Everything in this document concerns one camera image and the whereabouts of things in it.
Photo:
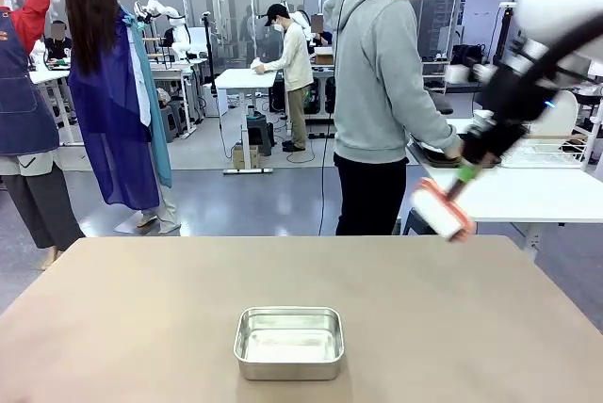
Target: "red sleeve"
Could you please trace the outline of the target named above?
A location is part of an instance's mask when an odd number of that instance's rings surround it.
[[[25,0],[22,8],[10,14],[17,36],[28,55],[34,49],[36,40],[41,38],[44,32],[46,12],[49,7],[50,0]]]

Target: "teal fabric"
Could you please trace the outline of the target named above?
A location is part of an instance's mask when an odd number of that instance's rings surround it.
[[[151,130],[151,147],[153,149],[155,170],[159,176],[159,183],[171,188],[171,164],[170,155],[168,153],[168,142],[163,128],[163,120],[161,120],[161,108],[159,107],[157,89],[155,88],[151,65],[149,64],[147,51],[142,42],[142,35],[140,34],[140,30],[144,27],[144,24],[139,23],[136,17],[130,14],[124,7],[122,7],[122,9],[127,14],[123,18],[123,22],[128,26],[130,31],[132,31],[134,45],[144,75],[144,84],[147,88],[147,93],[149,94],[149,101],[151,102],[151,125],[149,128]]]

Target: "dish rack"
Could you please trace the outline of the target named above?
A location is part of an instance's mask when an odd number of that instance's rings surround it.
[[[515,169],[579,169],[587,141],[586,135],[527,136],[503,156],[500,166]]]

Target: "green tape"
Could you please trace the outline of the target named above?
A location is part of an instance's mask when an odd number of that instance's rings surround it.
[[[475,177],[478,175],[479,172],[480,172],[479,166],[462,165],[461,168],[459,169],[457,178],[461,182],[468,184],[473,179],[475,179]]]

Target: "baseball cap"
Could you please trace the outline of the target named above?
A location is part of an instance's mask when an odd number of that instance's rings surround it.
[[[276,3],[268,8],[268,12],[266,12],[266,17],[268,17],[268,21],[266,22],[266,26],[270,26],[273,20],[276,20],[276,16],[280,15],[281,17],[288,17],[289,11],[285,6],[280,3]]]

